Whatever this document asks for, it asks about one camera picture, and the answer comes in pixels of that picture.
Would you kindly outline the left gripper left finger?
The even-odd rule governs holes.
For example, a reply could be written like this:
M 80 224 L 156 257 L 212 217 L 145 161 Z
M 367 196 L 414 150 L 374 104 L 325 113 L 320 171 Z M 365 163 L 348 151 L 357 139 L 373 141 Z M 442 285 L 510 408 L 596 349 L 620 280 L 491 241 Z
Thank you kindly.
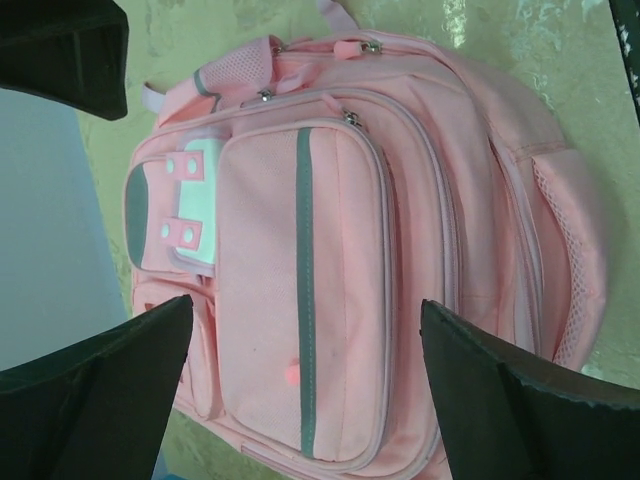
M 192 329 L 183 295 L 2 371 L 2 478 L 151 478 Z

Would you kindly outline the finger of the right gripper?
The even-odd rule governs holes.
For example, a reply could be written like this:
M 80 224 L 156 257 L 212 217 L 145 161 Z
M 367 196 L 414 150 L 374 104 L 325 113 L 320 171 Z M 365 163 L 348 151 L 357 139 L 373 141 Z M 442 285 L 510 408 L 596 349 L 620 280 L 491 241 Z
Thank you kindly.
M 3 1 L 1 87 L 119 120 L 128 113 L 128 36 L 112 0 Z

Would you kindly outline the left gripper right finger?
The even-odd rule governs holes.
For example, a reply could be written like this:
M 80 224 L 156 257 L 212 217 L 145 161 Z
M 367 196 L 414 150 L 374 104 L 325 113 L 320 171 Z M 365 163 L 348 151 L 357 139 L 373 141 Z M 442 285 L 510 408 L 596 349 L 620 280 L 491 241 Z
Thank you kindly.
M 427 377 L 455 479 L 636 479 L 639 392 L 421 305 Z

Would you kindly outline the pink student backpack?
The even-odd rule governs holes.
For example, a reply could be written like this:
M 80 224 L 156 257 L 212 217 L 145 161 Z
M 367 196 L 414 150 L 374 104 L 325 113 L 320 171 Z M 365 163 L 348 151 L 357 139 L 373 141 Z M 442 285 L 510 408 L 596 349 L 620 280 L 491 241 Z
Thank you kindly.
M 132 304 L 191 297 L 177 410 L 296 479 L 447 479 L 433 299 L 578 370 L 606 303 L 584 158 L 514 78 L 413 37 L 265 36 L 143 100 Z

